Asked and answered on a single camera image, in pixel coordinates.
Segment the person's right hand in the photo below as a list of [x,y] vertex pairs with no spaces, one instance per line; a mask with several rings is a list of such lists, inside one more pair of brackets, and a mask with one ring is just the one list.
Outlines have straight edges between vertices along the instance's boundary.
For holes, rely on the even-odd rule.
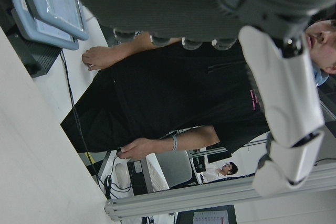
[[82,62],[88,71],[93,71],[111,67],[118,62],[118,58],[111,47],[93,47],[82,54]]

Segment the person's left hand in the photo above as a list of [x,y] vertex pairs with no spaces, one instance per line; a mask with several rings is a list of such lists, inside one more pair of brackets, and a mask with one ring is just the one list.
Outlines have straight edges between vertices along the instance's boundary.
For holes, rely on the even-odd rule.
[[140,160],[147,155],[155,152],[158,140],[151,140],[148,138],[138,138],[133,142],[120,148],[117,156],[120,159],[135,159]]

